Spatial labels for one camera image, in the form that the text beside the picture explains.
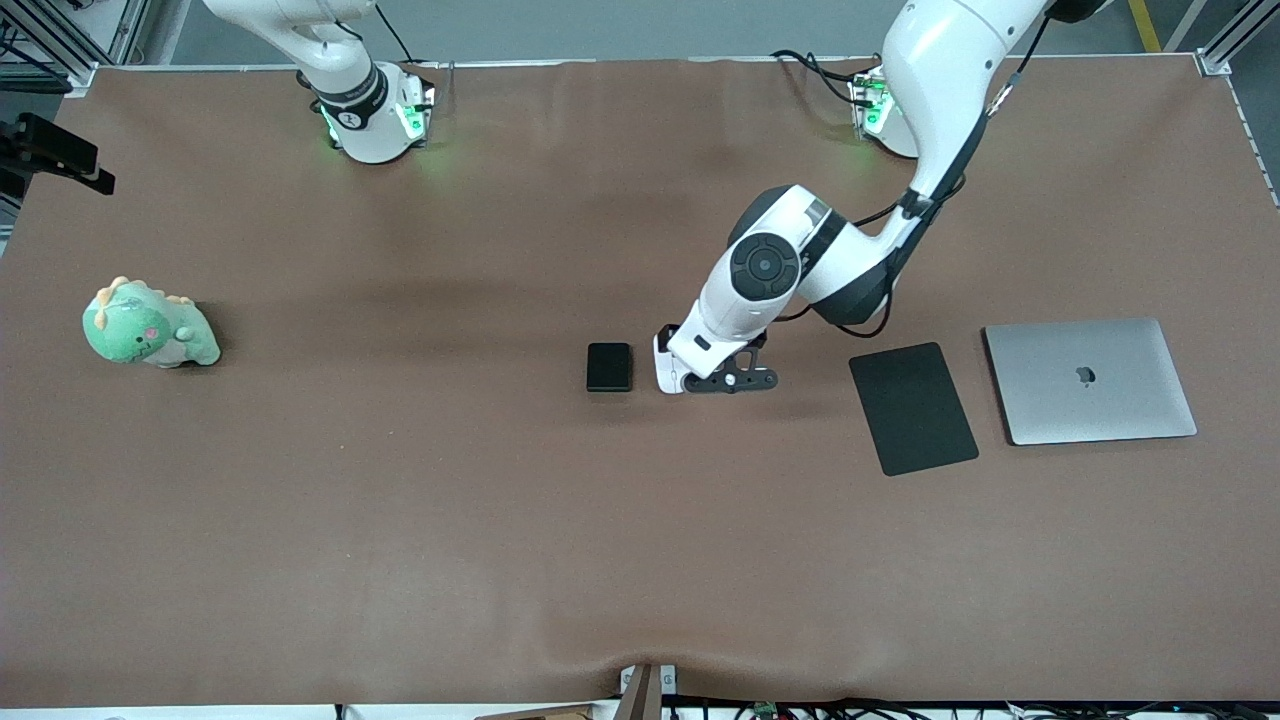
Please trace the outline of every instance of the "silver laptop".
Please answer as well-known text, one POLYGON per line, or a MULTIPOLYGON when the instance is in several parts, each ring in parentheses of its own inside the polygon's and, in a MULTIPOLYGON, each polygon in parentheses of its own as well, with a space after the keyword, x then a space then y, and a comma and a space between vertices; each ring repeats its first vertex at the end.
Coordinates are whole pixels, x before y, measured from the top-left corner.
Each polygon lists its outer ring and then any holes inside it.
POLYGON ((983 332, 1014 445, 1196 434, 1155 318, 983 332))

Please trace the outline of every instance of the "gray floor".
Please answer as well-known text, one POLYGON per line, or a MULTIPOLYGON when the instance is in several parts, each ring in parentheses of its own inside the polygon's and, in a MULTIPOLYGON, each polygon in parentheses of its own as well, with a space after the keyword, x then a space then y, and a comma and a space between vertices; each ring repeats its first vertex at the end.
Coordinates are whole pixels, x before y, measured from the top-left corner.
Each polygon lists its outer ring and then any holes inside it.
MULTIPOLYGON (((869 55, 902 0, 383 0, 410 50, 431 60, 636 60, 767 55, 869 55)), ((376 15, 352 23, 378 58, 401 55, 376 15)), ((1124 0, 1078 26, 1055 26, 1044 53, 1140 53, 1124 0)), ((283 55, 193 0, 174 64, 280 63, 283 55)))
MULTIPOLYGON (((1169 37, 1181 18, 1183 9, 1174 5, 1148 0, 1152 22, 1161 37, 1169 37)), ((1211 0, 1178 49, 1189 51, 1208 45, 1242 5, 1239 0, 1211 0)), ((1275 183, 1280 174, 1280 20, 1272 20, 1231 59, 1231 72, 1240 108, 1275 183)))

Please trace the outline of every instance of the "black phone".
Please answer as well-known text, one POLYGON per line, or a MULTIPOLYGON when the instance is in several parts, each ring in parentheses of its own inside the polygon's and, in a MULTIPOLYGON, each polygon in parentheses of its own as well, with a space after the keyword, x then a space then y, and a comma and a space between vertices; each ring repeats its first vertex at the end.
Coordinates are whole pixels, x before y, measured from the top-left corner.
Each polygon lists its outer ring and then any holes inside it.
POLYGON ((631 392, 631 346, 593 342, 586 346, 586 391, 631 392))

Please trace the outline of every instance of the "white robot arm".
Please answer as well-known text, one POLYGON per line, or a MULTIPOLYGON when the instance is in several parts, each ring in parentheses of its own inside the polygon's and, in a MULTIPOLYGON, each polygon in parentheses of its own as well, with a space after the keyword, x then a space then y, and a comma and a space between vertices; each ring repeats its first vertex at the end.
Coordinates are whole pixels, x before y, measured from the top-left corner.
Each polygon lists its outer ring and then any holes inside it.
MULTIPOLYGON (((758 365, 755 350, 794 295, 835 325, 865 323, 887 305, 902 265, 982 140, 996 67, 1046 4, 910 0, 902 8, 884 38, 882 69, 919 160, 884 228, 867 236, 800 186, 760 195, 733 228, 689 318, 654 337, 663 392, 773 387, 777 377, 758 365), (751 360, 740 368, 735 357, 744 351, 751 360)), ((1105 4, 1059 0, 1047 14, 1075 22, 1105 4)))
POLYGON ((387 163, 422 143, 435 100, 430 83, 392 63, 374 63, 339 23, 376 8, 374 0, 205 0, 297 63, 320 100, 334 143, 361 163, 387 163))

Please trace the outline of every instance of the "table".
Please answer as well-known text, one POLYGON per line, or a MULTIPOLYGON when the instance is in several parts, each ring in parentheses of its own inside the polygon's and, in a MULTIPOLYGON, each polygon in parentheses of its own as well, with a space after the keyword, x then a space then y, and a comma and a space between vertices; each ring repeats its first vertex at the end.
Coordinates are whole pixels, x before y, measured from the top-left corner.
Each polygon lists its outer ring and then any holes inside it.
POLYGON ((1280 676, 1280 215, 1189 56, 1037 59, 886 333, 771 332, 776 391, 667 397, 737 215, 911 164, 796 65, 458 69, 429 150, 332 152, 292 73, 104 70, 0 263, 0 705, 686 693, 1236 698, 1280 676), (116 274, 214 368, 97 359, 116 274), (1156 315, 1201 432, 1006 443, 987 324, 1156 315), (584 392, 586 345, 636 391, 584 392), (980 457, 886 478, 846 360, 937 341, 980 457))

